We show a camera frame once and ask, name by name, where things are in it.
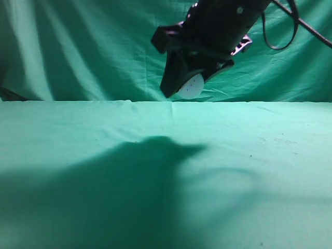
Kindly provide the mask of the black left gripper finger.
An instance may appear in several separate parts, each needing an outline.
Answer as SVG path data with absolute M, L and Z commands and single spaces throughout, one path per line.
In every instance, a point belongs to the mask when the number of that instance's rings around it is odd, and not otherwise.
M 196 74 L 201 74 L 201 65 L 197 56 L 181 51 L 168 51 L 160 90 L 166 98 L 170 98 Z

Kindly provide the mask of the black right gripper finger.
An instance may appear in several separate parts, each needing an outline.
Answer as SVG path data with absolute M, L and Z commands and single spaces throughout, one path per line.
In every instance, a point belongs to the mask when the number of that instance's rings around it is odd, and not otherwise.
M 231 69 L 233 66 L 233 59 L 225 61 L 219 61 L 216 59 L 208 60 L 203 68 L 203 71 L 201 72 L 204 83 L 207 83 L 209 80 L 223 73 L 224 71 Z

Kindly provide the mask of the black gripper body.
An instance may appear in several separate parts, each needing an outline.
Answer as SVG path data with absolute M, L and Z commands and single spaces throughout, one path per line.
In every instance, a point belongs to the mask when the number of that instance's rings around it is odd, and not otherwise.
M 168 51 L 233 56 L 251 45 L 249 30 L 270 1 L 198 1 L 178 24 L 159 26 L 151 43 L 160 54 Z

